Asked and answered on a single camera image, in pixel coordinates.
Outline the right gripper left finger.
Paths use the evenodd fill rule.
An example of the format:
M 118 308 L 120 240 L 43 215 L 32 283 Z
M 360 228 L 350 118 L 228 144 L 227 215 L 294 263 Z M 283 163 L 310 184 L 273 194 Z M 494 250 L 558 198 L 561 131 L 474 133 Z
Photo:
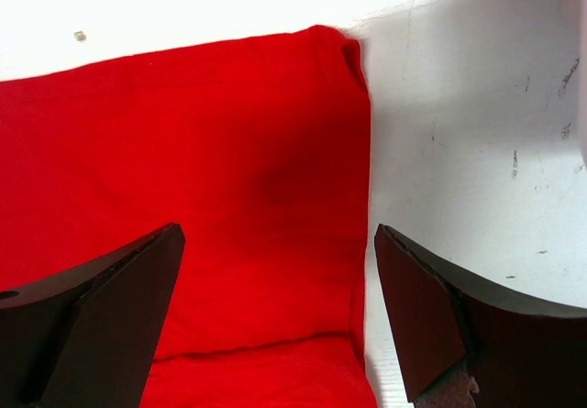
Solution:
M 3 291 L 2 406 L 139 406 L 184 245 L 182 228 L 168 224 Z

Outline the red t shirt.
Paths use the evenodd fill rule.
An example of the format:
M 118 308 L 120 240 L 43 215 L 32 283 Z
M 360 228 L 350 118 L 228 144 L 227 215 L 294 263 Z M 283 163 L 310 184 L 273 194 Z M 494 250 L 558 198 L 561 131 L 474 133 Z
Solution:
M 145 407 L 372 407 L 371 107 L 314 26 L 1 85 L 1 286 L 169 223 L 179 278 Z

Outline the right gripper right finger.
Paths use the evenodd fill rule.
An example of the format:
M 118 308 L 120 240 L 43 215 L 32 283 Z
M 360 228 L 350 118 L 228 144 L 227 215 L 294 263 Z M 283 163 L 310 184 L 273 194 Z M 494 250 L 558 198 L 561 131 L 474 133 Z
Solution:
M 416 407 L 583 407 L 586 312 L 507 288 L 389 226 L 374 239 L 407 400 Z

